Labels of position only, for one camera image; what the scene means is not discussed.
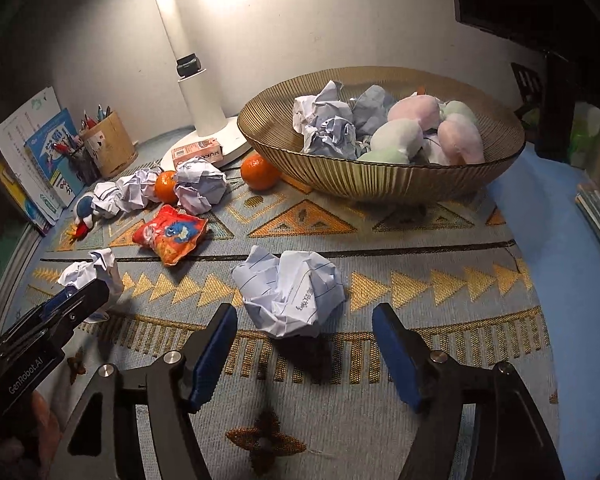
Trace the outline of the person's left hand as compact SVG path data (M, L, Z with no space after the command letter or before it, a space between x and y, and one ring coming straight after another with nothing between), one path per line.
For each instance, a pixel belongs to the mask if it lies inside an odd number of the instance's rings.
M50 404L34 390L0 434L0 479L47 479L62 437Z

